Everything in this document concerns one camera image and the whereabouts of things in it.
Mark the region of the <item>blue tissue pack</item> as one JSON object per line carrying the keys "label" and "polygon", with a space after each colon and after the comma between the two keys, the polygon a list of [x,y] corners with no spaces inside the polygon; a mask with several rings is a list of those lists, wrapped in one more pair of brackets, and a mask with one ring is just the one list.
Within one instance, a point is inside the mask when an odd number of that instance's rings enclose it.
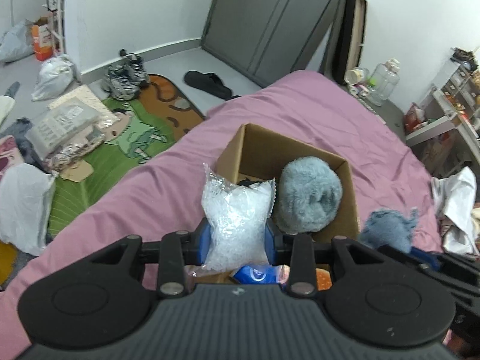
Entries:
{"label": "blue tissue pack", "polygon": [[230,277],[239,284],[283,284],[287,280],[287,273],[283,266],[244,265]]}

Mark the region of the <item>clear bag white beads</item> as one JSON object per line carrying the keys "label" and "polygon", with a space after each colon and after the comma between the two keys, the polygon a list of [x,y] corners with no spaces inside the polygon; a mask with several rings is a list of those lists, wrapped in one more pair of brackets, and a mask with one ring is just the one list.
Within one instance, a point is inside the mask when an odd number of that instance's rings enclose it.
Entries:
{"label": "clear bag white beads", "polygon": [[211,244],[202,268],[229,272],[266,264],[264,229],[275,202],[275,180],[243,186],[231,183],[208,165],[204,171],[201,205],[211,226]]}

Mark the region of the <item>blue denim pouch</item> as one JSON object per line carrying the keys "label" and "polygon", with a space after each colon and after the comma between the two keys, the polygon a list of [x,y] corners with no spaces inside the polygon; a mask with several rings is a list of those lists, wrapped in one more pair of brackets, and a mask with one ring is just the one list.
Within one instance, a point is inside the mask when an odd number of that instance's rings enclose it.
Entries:
{"label": "blue denim pouch", "polygon": [[388,245],[408,254],[412,248],[413,233],[418,224],[418,211],[412,208],[409,216],[382,208],[373,211],[358,236],[359,242],[372,249]]}

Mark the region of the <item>black felt pouch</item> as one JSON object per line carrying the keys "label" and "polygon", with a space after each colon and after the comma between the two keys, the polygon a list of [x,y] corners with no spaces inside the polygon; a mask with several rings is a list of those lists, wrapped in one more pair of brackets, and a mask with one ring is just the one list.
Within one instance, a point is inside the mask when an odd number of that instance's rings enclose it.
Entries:
{"label": "black felt pouch", "polygon": [[247,188],[254,188],[258,185],[261,185],[261,180],[251,180],[249,178],[244,178],[239,181],[238,186],[247,187]]}

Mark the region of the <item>grey plush paw slipper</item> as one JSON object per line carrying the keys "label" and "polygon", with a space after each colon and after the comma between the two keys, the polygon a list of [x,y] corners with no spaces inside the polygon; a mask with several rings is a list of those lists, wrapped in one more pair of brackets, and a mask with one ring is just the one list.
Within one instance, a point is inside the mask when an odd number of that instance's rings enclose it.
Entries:
{"label": "grey plush paw slipper", "polygon": [[341,180],[324,160],[296,158],[281,172],[274,218],[284,233],[317,233],[335,219],[342,198]]}

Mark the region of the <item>plush hamburger toy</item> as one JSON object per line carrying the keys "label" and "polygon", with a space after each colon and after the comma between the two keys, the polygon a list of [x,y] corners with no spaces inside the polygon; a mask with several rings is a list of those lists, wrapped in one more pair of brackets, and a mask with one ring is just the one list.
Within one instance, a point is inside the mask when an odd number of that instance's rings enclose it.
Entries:
{"label": "plush hamburger toy", "polygon": [[317,283],[317,289],[319,291],[325,291],[330,289],[333,283],[332,283],[329,271],[322,268],[317,268],[316,283]]}

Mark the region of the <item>brown cardboard box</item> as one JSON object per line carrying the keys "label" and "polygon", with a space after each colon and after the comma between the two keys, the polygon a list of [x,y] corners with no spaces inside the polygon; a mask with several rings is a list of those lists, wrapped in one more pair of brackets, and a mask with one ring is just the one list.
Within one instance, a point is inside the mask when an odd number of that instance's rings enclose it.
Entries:
{"label": "brown cardboard box", "polygon": [[271,220],[287,235],[306,233],[317,242],[357,238],[357,214],[348,161],[256,124],[244,124],[216,162],[204,167],[201,204],[208,227],[202,264],[187,272],[223,282],[240,267],[264,268]]}

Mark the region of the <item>pink bed sheet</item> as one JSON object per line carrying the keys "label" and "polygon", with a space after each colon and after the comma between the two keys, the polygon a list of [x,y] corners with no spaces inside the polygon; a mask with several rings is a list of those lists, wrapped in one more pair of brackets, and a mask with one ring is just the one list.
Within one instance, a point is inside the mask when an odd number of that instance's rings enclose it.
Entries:
{"label": "pink bed sheet", "polygon": [[167,233],[193,230],[205,167],[216,165],[237,133],[243,133],[240,172],[277,178],[300,148],[344,158],[351,170],[357,214],[345,235],[369,214],[386,207],[418,211],[417,248],[441,248],[431,177],[389,127],[354,97],[315,72],[294,72],[251,95],[227,101],[208,113],[170,149],[129,171],[108,193],[74,219],[1,295],[1,357],[13,359],[29,345],[17,314],[22,292],[35,281],[84,256],[137,234],[157,241]]}

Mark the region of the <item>white desk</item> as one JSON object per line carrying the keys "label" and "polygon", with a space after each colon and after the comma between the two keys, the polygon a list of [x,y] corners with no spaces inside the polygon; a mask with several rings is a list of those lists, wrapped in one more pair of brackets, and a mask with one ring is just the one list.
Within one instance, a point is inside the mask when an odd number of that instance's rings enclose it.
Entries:
{"label": "white desk", "polygon": [[457,130],[468,144],[479,146],[479,135],[473,126],[454,110],[453,105],[448,102],[444,93],[440,89],[436,89],[433,91],[432,97],[443,111],[443,116],[406,135],[406,145],[412,147],[443,133]]}

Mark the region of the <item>black slipper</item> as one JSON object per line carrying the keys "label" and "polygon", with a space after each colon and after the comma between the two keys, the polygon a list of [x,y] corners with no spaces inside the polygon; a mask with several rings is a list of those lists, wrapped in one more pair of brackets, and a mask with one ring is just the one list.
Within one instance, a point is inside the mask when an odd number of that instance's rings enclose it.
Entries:
{"label": "black slipper", "polygon": [[224,82],[218,75],[212,72],[188,71],[184,75],[184,81],[194,89],[201,90],[223,100],[230,100],[233,96],[233,91],[224,85]]}

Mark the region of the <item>white paper cup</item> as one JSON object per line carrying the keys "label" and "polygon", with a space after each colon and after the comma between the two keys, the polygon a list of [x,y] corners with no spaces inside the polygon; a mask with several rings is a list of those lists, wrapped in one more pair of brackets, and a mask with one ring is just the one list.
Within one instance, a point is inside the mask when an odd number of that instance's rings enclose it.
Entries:
{"label": "white paper cup", "polygon": [[369,71],[363,67],[354,67],[346,71],[344,80],[350,86],[363,85],[368,81]]}

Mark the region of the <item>clear plastic water jug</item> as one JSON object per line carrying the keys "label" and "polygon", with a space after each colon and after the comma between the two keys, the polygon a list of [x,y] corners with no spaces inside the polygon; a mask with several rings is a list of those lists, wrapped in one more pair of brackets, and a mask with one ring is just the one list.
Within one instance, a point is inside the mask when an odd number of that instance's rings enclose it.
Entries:
{"label": "clear plastic water jug", "polygon": [[400,61],[396,58],[379,63],[368,78],[368,100],[381,107],[399,83],[399,72]]}

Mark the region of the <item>black framed cardboard tray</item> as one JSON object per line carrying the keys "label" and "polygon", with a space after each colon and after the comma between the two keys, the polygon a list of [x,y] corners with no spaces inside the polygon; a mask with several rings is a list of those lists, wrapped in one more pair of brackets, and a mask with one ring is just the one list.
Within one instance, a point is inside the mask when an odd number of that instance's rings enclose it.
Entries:
{"label": "black framed cardboard tray", "polygon": [[366,0],[346,0],[334,49],[331,73],[334,81],[346,84],[347,71],[359,66],[365,39]]}

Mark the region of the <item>white plastic bag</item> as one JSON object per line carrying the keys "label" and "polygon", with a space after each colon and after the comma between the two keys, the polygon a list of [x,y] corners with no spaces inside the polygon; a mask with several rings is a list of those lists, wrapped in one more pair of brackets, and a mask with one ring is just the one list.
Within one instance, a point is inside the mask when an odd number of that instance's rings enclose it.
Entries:
{"label": "white plastic bag", "polygon": [[76,78],[76,67],[68,55],[47,59],[37,75],[32,100],[43,101],[59,97]]}

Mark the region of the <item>grey plastic bag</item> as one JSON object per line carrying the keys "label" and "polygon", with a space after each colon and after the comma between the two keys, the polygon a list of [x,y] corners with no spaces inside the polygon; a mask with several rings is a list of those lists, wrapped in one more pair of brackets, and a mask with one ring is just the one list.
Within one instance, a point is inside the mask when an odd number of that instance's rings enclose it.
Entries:
{"label": "grey plastic bag", "polygon": [[24,19],[7,31],[1,39],[0,61],[11,63],[33,53],[32,22]]}

